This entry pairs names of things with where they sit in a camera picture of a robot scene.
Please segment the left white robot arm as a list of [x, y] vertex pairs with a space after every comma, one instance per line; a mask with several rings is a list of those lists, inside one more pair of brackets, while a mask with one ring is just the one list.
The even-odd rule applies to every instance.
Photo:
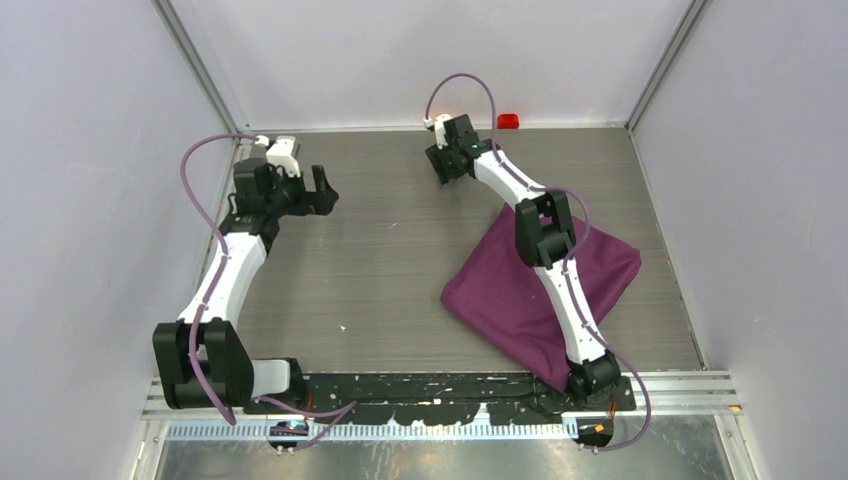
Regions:
[[250, 158], [233, 169], [234, 190], [218, 227], [216, 251], [202, 283], [177, 320], [152, 335], [158, 373], [172, 409], [216, 408], [230, 413], [257, 397], [280, 412], [298, 412], [306, 382], [294, 358], [253, 360], [237, 333], [252, 281], [266, 261], [284, 216], [330, 214], [339, 199], [321, 165], [311, 168], [314, 190], [283, 167]]

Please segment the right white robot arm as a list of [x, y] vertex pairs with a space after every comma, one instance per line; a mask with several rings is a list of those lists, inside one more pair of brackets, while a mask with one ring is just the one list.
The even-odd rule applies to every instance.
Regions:
[[532, 268], [551, 301], [570, 367], [565, 391], [573, 404], [596, 410], [619, 385], [621, 368], [599, 332], [578, 274], [576, 253], [590, 225], [576, 235], [568, 195], [531, 179], [503, 153], [483, 140], [466, 114], [423, 120], [435, 144], [425, 150], [441, 184], [469, 175], [496, 192], [514, 213], [515, 248]]

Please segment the purple cloth wrap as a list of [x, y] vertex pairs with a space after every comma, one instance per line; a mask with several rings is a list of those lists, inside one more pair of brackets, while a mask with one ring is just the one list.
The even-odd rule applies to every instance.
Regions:
[[[564, 336], [542, 282], [519, 258], [514, 236], [514, 212], [505, 205], [440, 300], [502, 353], [563, 392], [570, 373]], [[642, 265], [637, 248], [597, 228], [576, 262], [588, 301], [584, 312], [596, 322], [614, 308]]]

